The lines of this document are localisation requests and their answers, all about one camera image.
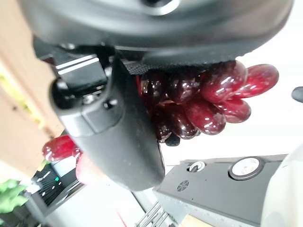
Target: red object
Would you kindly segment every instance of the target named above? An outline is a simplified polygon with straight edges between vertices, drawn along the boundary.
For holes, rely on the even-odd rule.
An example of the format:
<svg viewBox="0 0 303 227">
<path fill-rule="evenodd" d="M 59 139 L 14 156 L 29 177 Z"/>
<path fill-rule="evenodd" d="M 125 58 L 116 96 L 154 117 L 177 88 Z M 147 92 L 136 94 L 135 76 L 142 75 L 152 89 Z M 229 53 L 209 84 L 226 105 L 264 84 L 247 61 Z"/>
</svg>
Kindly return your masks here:
<svg viewBox="0 0 303 227">
<path fill-rule="evenodd" d="M 167 88 L 169 98 L 181 104 L 195 96 L 200 88 L 201 72 L 196 68 L 183 68 L 169 78 Z"/>
<path fill-rule="evenodd" d="M 151 122 L 156 130 L 156 136 L 159 142 L 164 143 L 171 135 L 171 130 L 167 124 L 166 115 L 161 107 L 157 107 L 151 118 Z"/>
<path fill-rule="evenodd" d="M 201 132 L 216 135 L 226 125 L 225 116 L 212 103 L 203 99 L 192 99 L 187 103 L 186 115 Z"/>
<path fill-rule="evenodd" d="M 213 64 L 204 72 L 202 97 L 211 103 L 220 103 L 233 96 L 246 82 L 247 69 L 239 61 Z"/>
<path fill-rule="evenodd" d="M 76 177 L 83 184 L 94 184 L 103 181 L 106 176 L 83 153 L 80 155 L 76 166 Z"/>
<path fill-rule="evenodd" d="M 141 76 L 141 99 L 148 109 L 152 109 L 164 97 L 167 76 L 160 70 L 150 70 Z"/>
<path fill-rule="evenodd" d="M 251 114 L 251 108 L 241 99 L 229 99 L 216 105 L 226 117 L 228 123 L 246 121 Z"/>
<path fill-rule="evenodd" d="M 241 87 L 235 97 L 249 98 L 258 96 L 270 90 L 279 80 L 278 70 L 268 64 L 255 65 L 248 68 L 248 77 L 245 85 Z"/>
<path fill-rule="evenodd" d="M 137 89 L 138 89 L 138 93 L 141 96 L 141 82 L 140 82 L 140 75 L 136 76 L 136 84 L 137 84 Z"/>
<path fill-rule="evenodd" d="M 182 106 L 175 103 L 165 106 L 165 113 L 171 130 L 181 139 L 189 140 L 197 134 L 197 129 L 186 117 Z"/>
<path fill-rule="evenodd" d="M 47 161 L 59 161 L 72 155 L 76 145 L 70 136 L 64 135 L 48 141 L 42 148 Z"/>
</svg>

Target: round vent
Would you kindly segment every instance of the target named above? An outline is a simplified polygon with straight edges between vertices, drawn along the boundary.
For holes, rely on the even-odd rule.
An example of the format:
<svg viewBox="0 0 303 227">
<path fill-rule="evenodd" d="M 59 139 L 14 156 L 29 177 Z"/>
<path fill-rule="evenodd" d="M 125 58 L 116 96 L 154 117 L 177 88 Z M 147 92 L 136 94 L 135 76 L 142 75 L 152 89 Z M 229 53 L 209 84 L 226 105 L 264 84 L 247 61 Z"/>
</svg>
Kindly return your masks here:
<svg viewBox="0 0 303 227">
<path fill-rule="evenodd" d="M 189 181 L 182 181 L 179 185 L 178 185 L 178 188 L 177 188 L 177 191 L 180 192 L 180 191 L 184 191 L 189 185 Z"/>
</svg>

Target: red grape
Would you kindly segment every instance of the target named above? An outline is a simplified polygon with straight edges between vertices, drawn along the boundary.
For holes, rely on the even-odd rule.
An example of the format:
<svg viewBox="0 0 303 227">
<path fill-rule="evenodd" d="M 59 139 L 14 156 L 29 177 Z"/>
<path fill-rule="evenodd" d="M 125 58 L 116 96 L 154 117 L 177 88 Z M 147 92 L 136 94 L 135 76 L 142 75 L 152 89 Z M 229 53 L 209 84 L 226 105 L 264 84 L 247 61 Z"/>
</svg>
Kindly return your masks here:
<svg viewBox="0 0 303 227">
<path fill-rule="evenodd" d="M 241 87 L 235 97 L 249 98 L 270 90 L 279 80 L 278 70 L 268 64 L 255 65 L 248 68 L 246 84 Z"/>
<path fill-rule="evenodd" d="M 149 70 L 141 76 L 141 99 L 151 109 L 164 96 L 167 76 L 160 70 Z"/>
<path fill-rule="evenodd" d="M 162 108 L 158 107 L 154 110 L 151 122 L 156 130 L 158 141 L 164 143 L 170 136 L 171 131 L 168 127 L 166 115 Z"/>
<path fill-rule="evenodd" d="M 59 161 L 72 155 L 75 143 L 70 136 L 64 135 L 48 141 L 42 148 L 47 161 Z"/>
<path fill-rule="evenodd" d="M 72 156 L 76 158 L 76 163 L 78 163 L 79 157 L 82 154 L 82 151 L 80 150 L 79 147 L 75 147 L 74 150 L 72 151 Z"/>
<path fill-rule="evenodd" d="M 169 78 L 168 96 L 175 103 L 189 101 L 200 88 L 201 73 L 196 68 L 182 68 Z"/>
<path fill-rule="evenodd" d="M 184 140 L 195 137 L 197 129 L 186 117 L 182 106 L 175 103 L 168 104 L 165 106 L 165 112 L 168 116 L 169 126 L 177 136 Z"/>
<path fill-rule="evenodd" d="M 203 99 L 192 99 L 187 103 L 185 111 L 193 125 L 207 135 L 216 135 L 225 127 L 225 116 L 212 103 Z"/>
<path fill-rule="evenodd" d="M 241 99 L 228 99 L 216 105 L 226 117 L 229 123 L 246 121 L 251 114 L 250 106 Z"/>
<path fill-rule="evenodd" d="M 233 96 L 246 82 L 247 69 L 239 61 L 213 64 L 201 85 L 202 97 L 211 103 L 220 103 Z"/>
<path fill-rule="evenodd" d="M 102 182 L 106 176 L 85 154 L 81 154 L 76 166 L 76 177 L 83 184 Z"/>
</svg>

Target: circular hole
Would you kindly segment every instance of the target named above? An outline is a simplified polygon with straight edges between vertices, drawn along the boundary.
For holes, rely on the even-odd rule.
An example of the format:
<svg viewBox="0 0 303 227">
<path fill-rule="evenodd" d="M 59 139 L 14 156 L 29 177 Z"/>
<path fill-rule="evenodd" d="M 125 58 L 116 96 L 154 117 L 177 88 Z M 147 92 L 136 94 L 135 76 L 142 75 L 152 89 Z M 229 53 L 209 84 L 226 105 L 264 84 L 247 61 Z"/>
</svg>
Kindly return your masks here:
<svg viewBox="0 0 303 227">
<path fill-rule="evenodd" d="M 163 7 L 173 0 L 142 0 L 143 4 L 149 7 Z"/>
<path fill-rule="evenodd" d="M 180 0 L 141 0 L 143 11 L 153 16 L 171 13 L 180 4 Z"/>
</svg>

